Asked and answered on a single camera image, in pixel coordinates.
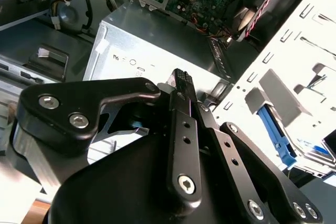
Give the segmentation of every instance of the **metal slot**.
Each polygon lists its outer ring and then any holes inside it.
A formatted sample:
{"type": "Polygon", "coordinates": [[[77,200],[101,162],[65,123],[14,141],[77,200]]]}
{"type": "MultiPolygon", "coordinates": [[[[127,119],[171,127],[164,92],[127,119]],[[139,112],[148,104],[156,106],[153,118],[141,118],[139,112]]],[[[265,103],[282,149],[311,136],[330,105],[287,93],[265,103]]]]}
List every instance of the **metal slot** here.
{"type": "Polygon", "coordinates": [[[44,81],[41,80],[40,78],[34,78],[34,77],[32,77],[30,74],[28,74],[28,73],[26,73],[26,72],[23,72],[23,71],[20,72],[20,76],[22,76],[22,77],[24,77],[24,78],[26,78],[26,79],[28,79],[28,80],[33,80],[33,81],[35,81],[37,84],[43,84],[43,83],[44,83],[44,81]]]}
{"type": "Polygon", "coordinates": [[[9,70],[9,67],[8,67],[8,66],[6,66],[6,65],[4,65],[4,64],[1,64],[1,63],[0,63],[0,68],[3,69],[3,70],[6,70],[6,71],[9,70]]]}
{"type": "Polygon", "coordinates": [[[267,64],[270,60],[271,60],[271,58],[274,56],[274,54],[272,54],[271,52],[269,52],[268,54],[267,54],[267,56],[263,59],[263,63],[265,63],[265,64],[267,64]]]}
{"type": "Polygon", "coordinates": [[[289,29],[285,32],[285,34],[281,37],[280,41],[282,43],[285,43],[286,40],[292,35],[292,31],[290,31],[289,29]]]}
{"type": "Polygon", "coordinates": [[[247,79],[247,82],[253,82],[253,80],[257,77],[257,73],[252,73],[251,75],[250,75],[250,77],[247,79]]]}
{"type": "Polygon", "coordinates": [[[232,105],[233,105],[232,102],[228,102],[228,103],[225,105],[224,110],[228,110],[232,105]]]}
{"type": "Polygon", "coordinates": [[[310,4],[308,4],[305,9],[302,11],[302,13],[300,14],[301,18],[305,18],[307,17],[307,15],[310,13],[310,11],[314,8],[314,6],[310,6],[310,4]]]}

